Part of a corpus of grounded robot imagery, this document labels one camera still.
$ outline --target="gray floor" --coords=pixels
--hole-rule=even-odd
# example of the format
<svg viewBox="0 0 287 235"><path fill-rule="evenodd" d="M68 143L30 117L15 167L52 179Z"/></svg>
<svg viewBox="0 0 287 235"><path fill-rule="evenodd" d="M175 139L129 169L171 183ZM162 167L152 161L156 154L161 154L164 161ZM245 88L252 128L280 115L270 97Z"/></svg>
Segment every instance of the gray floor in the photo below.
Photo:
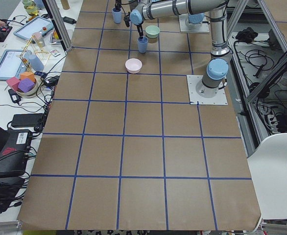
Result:
<svg viewBox="0 0 287 235"><path fill-rule="evenodd" d="M0 19L8 19L20 1L21 0L0 0Z"/></svg>

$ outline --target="tablet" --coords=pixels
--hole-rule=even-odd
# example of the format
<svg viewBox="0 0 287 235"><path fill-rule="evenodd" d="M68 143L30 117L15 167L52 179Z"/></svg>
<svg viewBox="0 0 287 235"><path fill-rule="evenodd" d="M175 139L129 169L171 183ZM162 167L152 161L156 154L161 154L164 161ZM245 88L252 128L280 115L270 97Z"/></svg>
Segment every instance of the tablet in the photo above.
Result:
<svg viewBox="0 0 287 235"><path fill-rule="evenodd" d="M44 37L53 28L53 24L50 20L37 16L16 30L13 34L24 40L29 40L33 33L41 32L42 36Z"/></svg>
<svg viewBox="0 0 287 235"><path fill-rule="evenodd" d="M26 66L20 59L22 50L5 50L0 58L0 81L11 77L20 78L20 73L26 71Z"/></svg>

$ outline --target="white label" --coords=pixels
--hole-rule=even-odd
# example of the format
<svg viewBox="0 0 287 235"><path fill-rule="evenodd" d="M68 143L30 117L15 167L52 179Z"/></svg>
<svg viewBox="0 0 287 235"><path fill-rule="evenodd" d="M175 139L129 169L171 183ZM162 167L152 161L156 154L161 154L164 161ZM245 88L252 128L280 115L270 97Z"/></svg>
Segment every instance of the white label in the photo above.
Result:
<svg viewBox="0 0 287 235"><path fill-rule="evenodd" d="M19 133L16 144L24 144L27 140L27 132Z"/></svg>

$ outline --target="pink cube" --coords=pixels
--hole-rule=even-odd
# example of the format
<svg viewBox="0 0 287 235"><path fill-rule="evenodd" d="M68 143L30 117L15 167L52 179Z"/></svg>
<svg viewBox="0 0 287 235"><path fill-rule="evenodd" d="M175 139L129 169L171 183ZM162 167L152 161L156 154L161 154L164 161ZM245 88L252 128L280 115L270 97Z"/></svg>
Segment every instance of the pink cube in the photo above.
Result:
<svg viewBox="0 0 287 235"><path fill-rule="evenodd" d="M22 81L20 81L18 88L26 93L29 92L31 89L33 89L33 87L35 86L35 83L33 81L31 81L29 78L25 78Z"/></svg>
<svg viewBox="0 0 287 235"><path fill-rule="evenodd" d="M19 85L19 83L20 83L20 80L19 80L18 78L16 78L16 77L12 77L12 78L8 79L8 80L6 81L6 83L7 83L8 86L9 86L10 88L12 88L14 91L17 91L17 90L18 90L18 85Z"/></svg>

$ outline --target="blue joint cap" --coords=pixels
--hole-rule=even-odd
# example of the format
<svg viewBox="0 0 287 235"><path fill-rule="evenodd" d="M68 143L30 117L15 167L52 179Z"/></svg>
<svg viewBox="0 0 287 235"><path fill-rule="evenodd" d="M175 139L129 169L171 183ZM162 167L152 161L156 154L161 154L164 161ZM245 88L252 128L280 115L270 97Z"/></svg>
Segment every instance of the blue joint cap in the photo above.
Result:
<svg viewBox="0 0 287 235"><path fill-rule="evenodd" d="M223 59L213 59L207 66L207 74L213 80L223 79L228 72L228 63Z"/></svg>
<svg viewBox="0 0 287 235"><path fill-rule="evenodd" d="M203 21L203 19L204 19L204 13L199 13L195 15L188 14L189 23L199 24Z"/></svg>
<svg viewBox="0 0 287 235"><path fill-rule="evenodd" d="M143 22L142 15L136 9L132 10L132 12L130 13L129 19L134 25L140 25Z"/></svg>

